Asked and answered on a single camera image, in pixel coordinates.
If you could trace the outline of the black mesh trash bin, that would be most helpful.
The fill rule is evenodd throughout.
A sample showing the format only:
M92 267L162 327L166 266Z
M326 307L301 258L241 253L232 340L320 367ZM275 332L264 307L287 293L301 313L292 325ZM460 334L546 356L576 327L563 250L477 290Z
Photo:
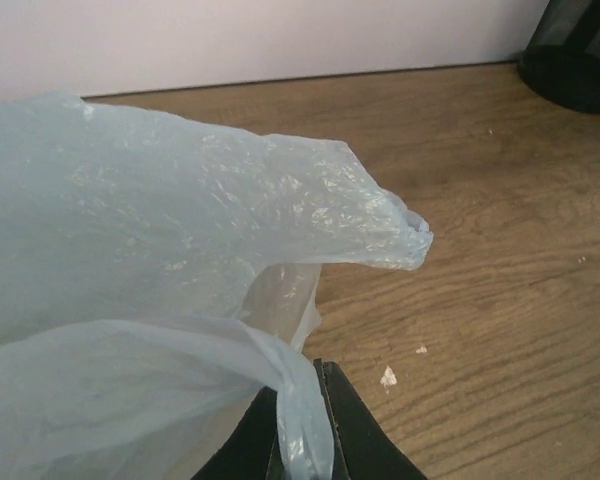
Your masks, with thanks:
M542 98L600 114L600 0L550 1L517 71Z

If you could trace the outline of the light blue plastic trash bag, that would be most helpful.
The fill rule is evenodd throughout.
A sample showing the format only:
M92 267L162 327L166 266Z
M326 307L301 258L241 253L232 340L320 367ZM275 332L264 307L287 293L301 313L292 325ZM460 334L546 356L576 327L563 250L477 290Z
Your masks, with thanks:
M326 264L433 235L347 144L48 94L0 104L0 479L166 479L274 393L290 479L334 477L303 344Z

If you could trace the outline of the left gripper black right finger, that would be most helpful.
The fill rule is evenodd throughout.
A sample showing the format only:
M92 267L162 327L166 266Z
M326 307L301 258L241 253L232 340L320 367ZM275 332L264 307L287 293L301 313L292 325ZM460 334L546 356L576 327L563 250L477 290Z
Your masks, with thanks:
M334 436L334 479L417 480L426 475L389 439L340 366L313 362Z

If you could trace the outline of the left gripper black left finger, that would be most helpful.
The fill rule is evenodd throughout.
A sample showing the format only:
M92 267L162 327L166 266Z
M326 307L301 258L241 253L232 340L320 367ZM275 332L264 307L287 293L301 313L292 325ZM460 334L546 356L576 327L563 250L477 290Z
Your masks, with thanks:
M277 394L263 388L229 439L192 480L265 480L280 478L276 427Z

